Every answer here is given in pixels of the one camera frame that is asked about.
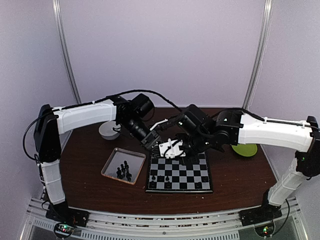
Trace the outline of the wooden tray with mirror base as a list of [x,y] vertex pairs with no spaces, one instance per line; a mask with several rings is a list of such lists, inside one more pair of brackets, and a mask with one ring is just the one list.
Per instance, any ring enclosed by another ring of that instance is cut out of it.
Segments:
[[146,158],[143,153],[116,147],[100,173],[103,177],[135,185]]

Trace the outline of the black and grey chessboard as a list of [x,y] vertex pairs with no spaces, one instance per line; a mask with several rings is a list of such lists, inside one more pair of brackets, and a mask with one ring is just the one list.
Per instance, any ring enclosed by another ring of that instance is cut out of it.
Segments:
[[[203,182],[202,177],[208,177],[208,182]],[[150,182],[155,182],[155,188],[149,188]],[[171,182],[170,189],[165,188],[166,182]],[[201,182],[201,189],[195,188],[195,183],[198,182]],[[151,153],[145,191],[147,193],[213,193],[210,165],[206,154],[199,153],[197,157],[187,160],[185,157],[167,159],[154,152]]]

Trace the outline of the black bishop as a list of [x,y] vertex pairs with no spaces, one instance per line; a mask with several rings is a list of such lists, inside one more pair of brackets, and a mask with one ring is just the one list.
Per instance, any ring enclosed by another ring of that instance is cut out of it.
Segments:
[[171,189],[171,188],[172,188],[172,183],[169,182],[169,181],[166,182],[166,183],[165,183],[165,188],[166,188],[166,189]]

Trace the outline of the black rook corner piece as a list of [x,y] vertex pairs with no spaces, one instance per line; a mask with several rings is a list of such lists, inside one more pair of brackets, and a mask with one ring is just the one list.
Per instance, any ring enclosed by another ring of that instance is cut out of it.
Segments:
[[151,182],[149,183],[149,188],[155,188],[155,182],[151,181]]

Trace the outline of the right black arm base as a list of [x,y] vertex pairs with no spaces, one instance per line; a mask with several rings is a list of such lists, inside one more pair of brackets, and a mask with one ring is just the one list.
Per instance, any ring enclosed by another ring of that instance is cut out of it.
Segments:
[[262,238],[271,237],[276,233],[274,220],[280,217],[282,212],[278,207],[271,209],[259,206],[239,212],[242,226],[253,226],[255,233]]

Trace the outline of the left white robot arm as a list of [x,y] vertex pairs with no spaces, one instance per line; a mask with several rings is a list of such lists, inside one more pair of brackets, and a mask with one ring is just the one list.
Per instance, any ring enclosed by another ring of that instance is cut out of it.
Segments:
[[150,150],[161,141],[160,135],[150,129],[143,118],[154,108],[151,99],[140,93],[132,100],[112,95],[86,103],[52,107],[45,104],[38,117],[27,127],[34,127],[33,140],[42,183],[53,204],[52,213],[61,222],[72,218],[72,211],[63,203],[66,196],[62,186],[60,159],[63,151],[62,136],[67,132],[97,123],[115,122],[126,129],[141,145]]

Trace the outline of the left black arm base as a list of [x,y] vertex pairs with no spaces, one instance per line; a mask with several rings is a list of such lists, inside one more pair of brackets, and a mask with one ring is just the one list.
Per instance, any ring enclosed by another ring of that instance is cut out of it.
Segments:
[[61,216],[53,208],[49,208],[45,217],[56,222],[53,227],[55,236],[59,239],[66,239],[74,234],[79,227],[87,226],[89,215],[88,211],[71,208],[66,216]]

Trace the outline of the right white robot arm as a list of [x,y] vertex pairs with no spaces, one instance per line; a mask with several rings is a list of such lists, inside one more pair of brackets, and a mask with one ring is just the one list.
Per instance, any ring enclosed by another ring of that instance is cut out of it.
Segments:
[[320,129],[317,120],[289,121],[257,116],[245,109],[229,108],[213,116],[194,105],[181,112],[174,123],[184,133],[159,145],[166,159],[192,157],[208,149],[222,151],[224,145],[259,144],[295,150],[294,159],[281,179],[265,192],[256,210],[259,220],[268,220],[306,179],[320,174]]

